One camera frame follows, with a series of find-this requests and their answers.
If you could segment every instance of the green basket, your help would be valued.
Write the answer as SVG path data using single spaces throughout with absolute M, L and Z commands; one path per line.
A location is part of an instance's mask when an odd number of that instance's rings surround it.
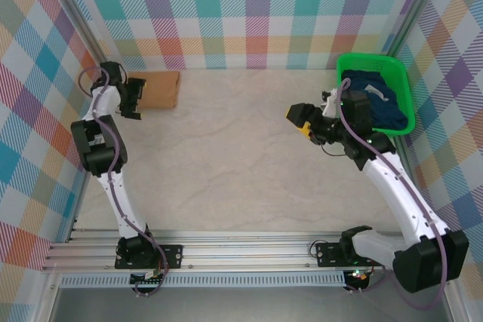
M 342 83 L 342 72 L 352 69 L 355 71 L 379 72 L 397 97 L 398 107 L 408 118 L 408 126 L 404 130 L 390 130 L 374 128 L 384 132 L 387 136 L 407 135 L 414 129 L 414 107 L 409 91 L 408 74 L 401 61 L 388 56 L 377 54 L 347 53 L 337 60 L 337 83 Z

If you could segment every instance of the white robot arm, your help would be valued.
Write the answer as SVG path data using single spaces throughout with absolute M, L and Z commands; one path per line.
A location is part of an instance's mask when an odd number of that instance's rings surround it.
M 440 283 L 442 258 L 448 262 L 447 280 L 457 278 L 468 250 L 468 239 L 461 230 L 451 231 L 434 213 L 405 173 L 389 137 L 372 130 L 368 98 L 362 92 L 343 92 L 341 105 L 352 131 L 377 154 L 363 146 L 339 118 L 334 118 L 333 94 L 325 96 L 328 105 L 331 101 L 333 104 L 329 110 L 299 103 L 289 109 L 288 120 L 316 145 L 342 143 L 346 155 L 379 189 L 404 236 L 404 243 L 398 243 L 366 225 L 349 229 L 340 239 L 345 260 L 350 264 L 360 257 L 372 259 L 392 269 L 399 283 L 412 293 Z M 438 239 L 445 249 L 442 258 Z
M 92 99 L 95 100 L 101 91 L 102 87 L 97 87 L 92 91 Z M 100 116 L 111 116 L 114 115 L 116 109 L 121 104 L 121 96 L 119 94 L 118 88 L 116 86 L 108 86 L 105 89 L 102 97 L 99 99 L 96 107 L 96 113 Z M 82 118 L 83 121 L 93 121 L 93 107 L 94 102 L 91 102 L 91 106 L 89 107 L 88 112 Z M 136 203 L 133 202 L 133 198 L 130 198 L 128 185 L 124 182 L 124 173 L 119 170 L 118 173 L 112 174 L 112 179 L 114 181 L 114 189 L 115 194 L 117 196 L 118 202 L 121 206 L 121 209 L 124 213 L 128 216 L 128 219 L 135 225 L 138 225 L 139 229 L 146 230 L 146 220 L 142 213 L 137 208 Z M 107 171 L 99 173 L 97 176 L 97 180 L 104 188 L 111 203 L 112 209 L 114 210 L 115 218 L 118 222 L 119 228 L 119 235 L 121 238 L 134 238 L 137 236 L 137 232 L 132 229 L 126 221 L 121 217 L 121 214 L 118 211 L 118 208 L 115 205 L 114 198 L 112 196 L 111 191 L 109 190 L 109 180 L 107 177 Z
M 122 172 L 123 165 L 128 161 L 128 155 L 112 119 L 112 114 L 118 107 L 123 116 L 140 119 L 135 109 L 137 100 L 141 98 L 145 81 L 129 78 L 129 82 L 123 83 L 119 64 L 108 62 L 101 63 L 101 66 L 109 73 L 109 85 L 106 86 L 106 79 L 102 77 L 94 82 L 91 88 L 93 100 L 101 90 L 103 90 L 102 97 L 96 102 L 95 109 L 92 102 L 85 117 L 81 121 L 72 123 L 72 135 L 82 165 L 103 186 L 118 222 L 120 240 L 116 268 L 156 267 L 159 263 L 159 253 L 155 251 L 152 243 L 142 238 L 126 221 L 129 220 L 139 230 L 150 235 L 143 214 L 128 194 Z M 347 265 L 351 265 L 355 257 L 372 259 L 392 269 L 406 290 L 416 292 L 434 286 L 441 280 L 441 254 L 436 243 L 436 237 L 441 236 L 448 261 L 448 280 L 457 278 L 463 267 L 469 246 L 468 240 L 462 231 L 450 231 L 446 223 L 424 201 L 412 182 L 409 182 L 410 190 L 422 206 L 418 205 L 414 196 L 403 187 L 399 178 L 410 179 L 389 138 L 383 133 L 372 131 L 371 121 L 368 118 L 367 97 L 360 93 L 347 93 L 343 98 L 344 115 L 349 116 L 355 132 L 364 137 L 365 141 L 380 153 L 379 155 L 395 167 L 398 171 L 397 175 L 379 156 L 356 142 L 340 123 L 340 119 L 328 117 L 334 112 L 333 97 L 329 97 L 328 102 L 332 107 L 330 110 L 325 110 L 326 112 L 305 103 L 293 105 L 287 113 L 287 118 L 316 145 L 335 142 L 344 145 L 346 155 L 368 176 L 383 195 L 401 227 L 405 240 L 403 244 L 399 244 L 365 225 L 349 229 L 342 233 L 340 239 L 340 249 L 343 250 Z M 113 135 L 100 127 L 94 120 L 94 115 L 109 126 Z M 109 180 L 108 169 L 115 160 L 115 144 L 119 148 L 119 157 Z M 421 208 L 431 216 L 430 222 L 434 225 L 428 223 Z

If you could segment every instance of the dark blue towel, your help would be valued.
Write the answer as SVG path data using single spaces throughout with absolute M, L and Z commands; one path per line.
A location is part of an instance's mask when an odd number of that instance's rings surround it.
M 408 118 L 399 110 L 394 91 L 386 86 L 379 72 L 346 70 L 342 73 L 342 79 L 345 78 L 350 78 L 350 90 L 361 90 L 368 95 L 374 127 L 390 130 L 403 130 L 407 127 Z M 365 90 L 367 86 L 376 88 L 387 100 L 383 100 L 374 92 Z

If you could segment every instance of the plaid wall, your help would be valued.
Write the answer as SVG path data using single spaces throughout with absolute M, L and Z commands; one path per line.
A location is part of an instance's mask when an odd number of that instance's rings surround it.
M 406 0 L 401 10 L 399 11 L 398 17 L 392 25 L 391 33 L 387 37 L 386 43 L 383 46 L 383 53 L 387 54 L 387 52 L 389 51 L 392 45 L 392 41 L 401 29 L 402 23 L 406 19 L 406 16 L 408 15 L 409 10 L 411 9 L 411 5 L 414 3 L 414 1 L 415 0 Z
M 74 79 L 94 61 L 58 0 L 0 4 L 0 321 L 22 322 L 84 179 L 69 126 L 88 106 Z
M 399 57 L 417 110 L 406 138 L 416 178 L 469 238 L 466 306 L 483 320 L 483 0 L 430 0 Z
M 342 53 L 379 53 L 404 4 L 404 0 L 91 1 L 113 38 L 115 49 L 110 53 L 120 54 L 129 69 L 334 68 Z M 78 3 L 92 19 L 88 2 Z M 399 22 L 404 15 L 403 9 Z M 99 39 L 107 48 L 106 36 Z

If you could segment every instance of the brown cardboard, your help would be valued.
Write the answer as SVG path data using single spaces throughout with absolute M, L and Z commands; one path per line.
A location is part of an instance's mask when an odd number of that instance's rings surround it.
M 143 96 L 138 109 L 172 109 L 178 102 L 180 73 L 167 72 L 129 72 L 129 77 L 146 79 Z

